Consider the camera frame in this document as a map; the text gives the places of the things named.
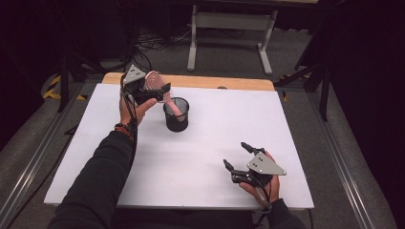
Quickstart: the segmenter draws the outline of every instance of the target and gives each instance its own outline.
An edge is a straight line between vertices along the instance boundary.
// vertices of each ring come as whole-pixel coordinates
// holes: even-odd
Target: black jacket sleeve
[[[271,229],[306,228],[304,223],[289,211],[282,198],[272,202],[271,205],[271,211],[266,215]]]
[[[109,228],[131,158],[129,137],[112,131],[75,179],[48,228]]]

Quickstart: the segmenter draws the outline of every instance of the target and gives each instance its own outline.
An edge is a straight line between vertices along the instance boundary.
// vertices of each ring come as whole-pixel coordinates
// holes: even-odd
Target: hand
[[[137,114],[138,125],[140,124],[143,117],[145,116],[146,111],[148,111],[151,107],[153,107],[157,102],[158,101],[156,100],[156,98],[151,98],[135,108],[136,114]],[[129,103],[129,107],[131,109],[131,113],[133,115],[135,115],[134,104],[131,103],[131,101],[128,101],[128,103]],[[121,97],[119,100],[119,113],[121,116],[120,123],[122,123],[124,125],[128,125],[128,123],[131,121],[131,115],[128,111],[128,107],[127,107],[123,97]]]
[[[268,152],[266,152],[266,156],[268,156],[270,159],[272,159],[274,161],[273,157],[271,157],[271,155]],[[240,183],[239,186],[241,188],[243,188],[245,191],[247,191],[248,193],[250,193],[252,196],[254,196],[256,198],[256,201],[260,205],[266,207],[266,203],[264,201],[262,201],[262,199],[260,198],[260,195],[257,193],[257,190],[253,186],[251,186],[248,183],[244,183],[244,182]],[[270,203],[279,199],[280,180],[277,175],[273,175],[273,179],[270,181],[270,183],[268,183],[266,185],[265,189],[270,196]]]

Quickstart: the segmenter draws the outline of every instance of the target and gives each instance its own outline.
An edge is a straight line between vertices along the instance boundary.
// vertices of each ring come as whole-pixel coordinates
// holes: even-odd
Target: metal frame
[[[80,94],[83,86],[84,83],[76,83],[72,88],[72,97],[77,97]],[[6,203],[3,205],[0,211],[0,228],[6,228],[6,226],[10,223],[10,220],[17,210],[21,200],[30,188],[30,185],[35,178],[36,173],[38,172],[44,158],[46,157],[48,150],[53,143],[56,132],[59,130],[63,120],[68,115],[74,103],[75,99],[70,99],[65,109],[63,109],[63,112],[56,114],[56,117],[54,118],[50,129],[45,134],[44,138],[33,154],[32,159],[25,168],[21,177],[18,179],[9,197],[7,198]]]
[[[191,44],[190,53],[188,54],[187,70],[193,72],[196,66],[197,28],[235,29],[265,32],[263,42],[258,43],[257,46],[265,73],[272,75],[266,49],[274,28],[277,12],[277,10],[273,10],[271,16],[198,12],[197,5],[194,5],[191,16]]]
[[[337,145],[336,139],[331,132],[330,126],[328,122],[324,121],[321,114],[318,112],[318,99],[315,93],[308,93],[307,94],[309,104],[314,110],[314,113],[317,117],[317,120],[321,126],[322,132],[325,136],[325,139],[328,141],[330,145],[331,151],[331,160],[336,167],[337,174],[340,177],[340,180],[345,188],[346,194],[348,196],[349,202],[352,205],[352,209],[354,214],[357,218],[357,221],[360,225],[360,228],[375,228],[372,218],[370,217],[366,206],[364,205],[363,198],[361,197],[360,191],[357,187],[357,184],[352,177],[348,167],[346,166],[345,159],[343,158],[340,149]]]

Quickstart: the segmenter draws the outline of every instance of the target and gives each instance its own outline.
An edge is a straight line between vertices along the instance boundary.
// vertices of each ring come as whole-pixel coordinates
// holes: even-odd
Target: white tabletop
[[[99,142],[119,122],[119,85],[98,84],[45,203],[59,204]],[[190,104],[181,133],[165,126],[162,104],[139,126],[138,149],[118,206],[134,208],[258,209],[231,181],[223,160],[247,171],[246,142],[268,150],[287,171],[280,196],[292,209],[313,208],[309,187],[276,92],[172,88]]]

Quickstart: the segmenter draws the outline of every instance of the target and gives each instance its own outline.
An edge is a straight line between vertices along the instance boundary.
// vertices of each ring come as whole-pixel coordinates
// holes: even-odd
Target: table leg
[[[263,43],[257,44],[257,46],[259,48],[259,55],[260,55],[260,58],[262,59],[263,68],[265,69],[265,73],[268,75],[272,75],[273,71],[270,67],[270,63],[268,62],[266,48],[267,48],[268,40],[271,36],[271,32],[273,31],[274,23],[276,22],[277,12],[278,12],[277,10],[274,10],[271,13],[271,16],[268,18],[268,23],[267,23],[266,33],[265,33],[265,38],[263,40]]]
[[[188,54],[187,70],[193,72],[196,66],[196,54],[197,54],[197,6],[193,6],[193,14],[191,16],[191,44],[190,53]]]

